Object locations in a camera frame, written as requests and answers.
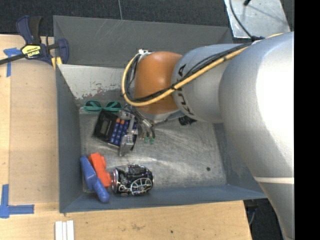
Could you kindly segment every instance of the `green object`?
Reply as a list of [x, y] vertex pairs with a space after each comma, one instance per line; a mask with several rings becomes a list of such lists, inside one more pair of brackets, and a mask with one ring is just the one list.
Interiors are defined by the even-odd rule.
[[89, 113], [100, 113], [101, 110], [105, 110], [117, 114], [122, 109], [122, 105], [116, 100], [111, 100], [105, 106], [102, 106], [100, 101], [91, 99], [84, 103], [83, 109]]

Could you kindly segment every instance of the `blue tape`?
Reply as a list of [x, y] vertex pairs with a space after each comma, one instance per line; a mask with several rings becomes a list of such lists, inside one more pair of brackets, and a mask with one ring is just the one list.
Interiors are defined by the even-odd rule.
[[9, 184], [2, 186], [0, 218], [8, 219], [10, 215], [33, 214], [34, 204], [8, 205], [9, 201]]
[[[15, 55], [19, 55], [21, 54], [21, 51], [19, 49], [15, 48], [9, 48], [9, 49], [4, 49], [3, 52], [5, 53], [5, 55], [9, 57], [11, 56], [15, 56]], [[6, 66], [6, 77], [10, 77], [11, 76], [11, 62], [8, 62], [7, 66]]]

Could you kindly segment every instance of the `yellow clamp label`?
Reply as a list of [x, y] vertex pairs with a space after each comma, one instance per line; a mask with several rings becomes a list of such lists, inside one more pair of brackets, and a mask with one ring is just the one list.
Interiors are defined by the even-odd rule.
[[40, 54], [41, 47], [40, 45], [27, 45], [21, 49], [21, 52], [24, 55], [27, 55], [28, 58], [37, 56]]

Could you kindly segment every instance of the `gray bin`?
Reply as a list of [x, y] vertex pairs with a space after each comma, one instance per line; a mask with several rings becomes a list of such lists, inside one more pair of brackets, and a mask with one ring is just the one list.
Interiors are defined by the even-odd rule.
[[[124, 157], [92, 138], [97, 114], [85, 101], [124, 103], [120, 79], [138, 49], [184, 54], [194, 48], [232, 43], [225, 27], [113, 19], [54, 17], [54, 37], [69, 42], [70, 60], [56, 69], [59, 209], [61, 213], [129, 209], [265, 198], [225, 134], [223, 124], [178, 120], [158, 125], [154, 145], [138, 139]], [[102, 203], [83, 181], [80, 157], [100, 152], [107, 168], [137, 163], [155, 175], [144, 196], [115, 196]]]

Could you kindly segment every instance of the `black carpet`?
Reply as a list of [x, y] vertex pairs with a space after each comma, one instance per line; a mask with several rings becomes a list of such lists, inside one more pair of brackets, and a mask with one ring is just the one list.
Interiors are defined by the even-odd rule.
[[[295, 2], [280, 1], [294, 31]], [[229, 27], [224, 0], [0, 0], [0, 5], [0, 34], [17, 34], [16, 21], [25, 15], [43, 17], [41, 36], [54, 35], [53, 15]], [[282, 240], [268, 200], [256, 200], [254, 205], [253, 240]], [[251, 221], [252, 206], [248, 210]]]

